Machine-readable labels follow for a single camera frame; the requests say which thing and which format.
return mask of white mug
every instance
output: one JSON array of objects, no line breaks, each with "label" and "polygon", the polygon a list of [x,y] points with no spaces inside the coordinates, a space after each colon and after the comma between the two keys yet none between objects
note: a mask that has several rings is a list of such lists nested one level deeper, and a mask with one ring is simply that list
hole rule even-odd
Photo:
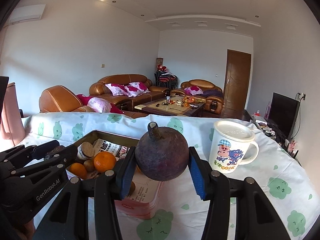
[{"label": "white mug", "polygon": [[[231,121],[214,123],[212,145],[209,155],[210,166],[221,173],[232,173],[238,165],[251,163],[258,156],[259,146],[255,134],[248,127]],[[256,147],[255,153],[244,158],[249,146]]]}]

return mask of white tablecloth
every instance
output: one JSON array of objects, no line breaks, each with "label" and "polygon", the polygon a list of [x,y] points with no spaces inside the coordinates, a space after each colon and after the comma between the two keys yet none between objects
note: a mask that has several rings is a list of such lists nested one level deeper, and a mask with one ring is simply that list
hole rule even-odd
[{"label": "white tablecloth", "polygon": [[[61,145],[67,146],[92,130],[102,130],[139,139],[147,131],[148,123],[154,121],[159,126],[169,126],[179,130],[185,136],[188,145],[194,146],[202,159],[208,159],[213,123],[218,120],[158,115],[131,119],[118,114],[73,112],[36,114],[23,119],[27,136],[22,144],[39,145],[55,138]],[[260,151],[255,161],[239,166],[227,176],[241,180],[248,176],[253,177],[275,207],[291,239],[303,239],[320,213],[319,196],[305,170],[253,124],[236,119],[232,121],[253,129]],[[36,226],[52,201],[36,215]],[[234,239],[235,199],[230,200],[230,205],[228,239]],[[178,178],[164,183],[157,213],[153,219],[141,220],[118,212],[123,239],[201,239],[208,206],[209,202],[201,201],[196,195],[189,170],[186,169]],[[89,209],[90,239],[95,239],[94,207],[91,199]]]}]

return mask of mug lid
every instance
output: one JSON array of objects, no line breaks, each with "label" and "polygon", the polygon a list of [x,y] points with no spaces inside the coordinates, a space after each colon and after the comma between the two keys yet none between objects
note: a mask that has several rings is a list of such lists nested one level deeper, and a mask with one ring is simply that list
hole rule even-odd
[{"label": "mug lid", "polygon": [[255,137],[254,132],[248,127],[231,121],[217,121],[214,123],[214,129],[222,136],[238,142],[251,142]]}]

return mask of purple blanket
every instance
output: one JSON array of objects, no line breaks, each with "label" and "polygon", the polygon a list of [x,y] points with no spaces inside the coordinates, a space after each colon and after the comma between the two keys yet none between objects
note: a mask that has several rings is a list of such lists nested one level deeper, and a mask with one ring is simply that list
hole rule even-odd
[{"label": "purple blanket", "polygon": [[212,90],[203,91],[203,94],[200,96],[203,96],[205,98],[207,98],[208,96],[215,96],[215,97],[223,98],[223,93],[221,91],[212,89]]}]

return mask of coffee table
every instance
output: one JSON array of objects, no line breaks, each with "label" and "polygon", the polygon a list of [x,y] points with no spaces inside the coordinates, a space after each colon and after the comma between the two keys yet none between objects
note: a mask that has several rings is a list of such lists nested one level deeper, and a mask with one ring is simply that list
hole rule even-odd
[{"label": "coffee table", "polygon": [[[183,97],[181,96],[173,96],[172,100],[181,100]],[[143,105],[135,106],[134,108],[139,112],[146,114],[158,114],[164,116],[193,116],[193,117],[201,117],[202,111],[205,103],[195,103],[198,105],[198,108],[194,108],[191,106],[177,106],[176,104],[172,105],[162,105],[162,102],[165,102],[166,98],[158,99],[155,101],[151,101],[145,103]]]}]

